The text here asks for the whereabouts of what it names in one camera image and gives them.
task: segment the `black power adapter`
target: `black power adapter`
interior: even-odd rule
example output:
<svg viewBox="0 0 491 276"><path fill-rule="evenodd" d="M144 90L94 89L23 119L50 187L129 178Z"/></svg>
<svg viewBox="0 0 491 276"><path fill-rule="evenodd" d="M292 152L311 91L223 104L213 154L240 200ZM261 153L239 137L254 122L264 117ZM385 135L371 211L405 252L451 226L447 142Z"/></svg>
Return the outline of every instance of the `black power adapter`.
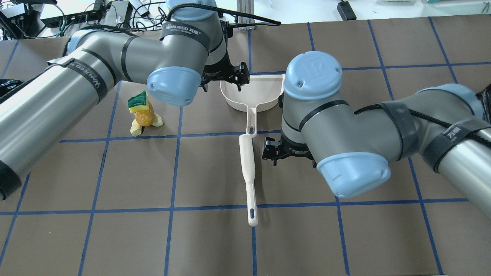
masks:
<svg viewBox="0 0 491 276"><path fill-rule="evenodd" d="M356 20L356 15L353 9L351 8L351 5L348 1L343 1L338 3L338 12L339 15L341 15L341 18L343 21L346 20Z"/></svg>

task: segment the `robotic arm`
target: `robotic arm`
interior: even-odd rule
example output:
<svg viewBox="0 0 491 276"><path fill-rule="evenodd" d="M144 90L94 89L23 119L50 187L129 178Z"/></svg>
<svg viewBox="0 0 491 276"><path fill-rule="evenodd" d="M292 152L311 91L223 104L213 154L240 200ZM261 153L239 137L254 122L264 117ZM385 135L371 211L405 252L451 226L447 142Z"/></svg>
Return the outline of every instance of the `robotic arm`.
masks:
<svg viewBox="0 0 491 276"><path fill-rule="evenodd" d="M216 7L214 0L168 0L167 6L189 2ZM228 23L212 10L177 8L173 21L163 24L160 41L99 29L76 32L68 56L0 99L1 199L121 80L146 83L148 93L176 106L190 104L209 81L239 88L249 83L246 63L230 64Z"/></svg>
<svg viewBox="0 0 491 276"><path fill-rule="evenodd" d="M337 197L349 198L389 179L389 162L419 153L491 218L491 125L473 91L446 84L353 113L341 75L322 52L290 62L281 139L266 138L263 159L307 157Z"/></svg>

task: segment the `blue joint cap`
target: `blue joint cap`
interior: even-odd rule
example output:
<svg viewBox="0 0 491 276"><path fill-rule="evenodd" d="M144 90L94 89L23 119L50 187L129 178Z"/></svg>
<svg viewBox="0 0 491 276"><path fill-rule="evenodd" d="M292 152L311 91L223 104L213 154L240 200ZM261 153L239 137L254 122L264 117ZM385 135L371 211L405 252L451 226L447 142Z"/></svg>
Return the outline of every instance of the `blue joint cap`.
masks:
<svg viewBox="0 0 491 276"><path fill-rule="evenodd" d="M200 84L198 72L187 67L169 66L148 76L147 92L162 102L183 107L192 102Z"/></svg>
<svg viewBox="0 0 491 276"><path fill-rule="evenodd" d="M463 86L462 84L457 84L457 83L448 83L437 87L425 88L421 91L418 91L417 93L426 90L442 90L442 91L450 92L456 95L457 97L461 98L470 107L472 113L476 117L482 119L484 116L484 109L481 101L477 99L474 91L472 91L467 86Z"/></svg>
<svg viewBox="0 0 491 276"><path fill-rule="evenodd" d="M167 8L172 10L173 7L186 3L217 6L215 0L167 0ZM210 17L213 13L215 12L200 8L180 8L172 14L172 18L179 21L198 21Z"/></svg>
<svg viewBox="0 0 491 276"><path fill-rule="evenodd" d="M350 198L378 187L390 177L389 162L371 152L342 153L322 159L317 170L332 193Z"/></svg>
<svg viewBox="0 0 491 276"><path fill-rule="evenodd" d="M78 30L76 31L73 35L72 38L70 38L70 41L68 42L67 48L66 48L66 53L71 54L75 49L79 46L79 42L82 40L82 38L86 35L88 35L91 32L95 31L104 31L100 29L83 29L83 30Z"/></svg>
<svg viewBox="0 0 491 276"><path fill-rule="evenodd" d="M317 101L341 87L341 65L331 55L313 51L296 56L286 68L285 92L298 100Z"/></svg>

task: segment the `silver robot arm tube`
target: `silver robot arm tube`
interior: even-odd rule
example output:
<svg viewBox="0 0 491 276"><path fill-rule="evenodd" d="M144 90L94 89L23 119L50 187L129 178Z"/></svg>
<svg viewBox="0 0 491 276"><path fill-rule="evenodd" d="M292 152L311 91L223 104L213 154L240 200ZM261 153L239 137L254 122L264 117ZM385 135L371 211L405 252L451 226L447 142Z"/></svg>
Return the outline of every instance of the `silver robot arm tube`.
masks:
<svg viewBox="0 0 491 276"><path fill-rule="evenodd" d="M332 192L349 198L389 179L389 162L419 153L491 218L491 125L470 89L441 85L354 114L339 92L341 75L326 53L307 52L290 62L282 136L279 142L266 138L263 159L308 157ZM468 139L476 133L482 144Z"/></svg>
<svg viewBox="0 0 491 276"><path fill-rule="evenodd" d="M193 1L170 0L169 9L183 2ZM174 15L179 21L164 25L161 41L100 30L75 33L68 56L0 105L0 199L19 188L20 177L119 81L145 83L170 104L191 103L223 32L216 12L183 8ZM216 55L211 59L220 60Z"/></svg>

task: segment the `tiled floor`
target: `tiled floor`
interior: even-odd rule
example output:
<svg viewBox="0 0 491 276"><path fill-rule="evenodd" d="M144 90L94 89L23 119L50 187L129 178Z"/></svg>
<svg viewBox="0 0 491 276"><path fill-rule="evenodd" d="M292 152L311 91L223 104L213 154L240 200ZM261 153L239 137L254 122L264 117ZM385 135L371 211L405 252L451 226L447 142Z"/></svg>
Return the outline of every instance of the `tiled floor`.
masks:
<svg viewBox="0 0 491 276"><path fill-rule="evenodd" d="M344 68L358 109L457 81L491 82L488 15L260 26L236 32L233 63L282 73L316 49ZM146 37L155 38L148 32ZM0 74L27 80L66 38L0 42ZM491 221L414 156L392 178L338 200L307 159L260 159L281 109L258 115L259 225L246 219L238 136L245 113L218 83L183 109L150 98L165 125L130 135L120 83L0 202L0 275L487 275Z"/></svg>

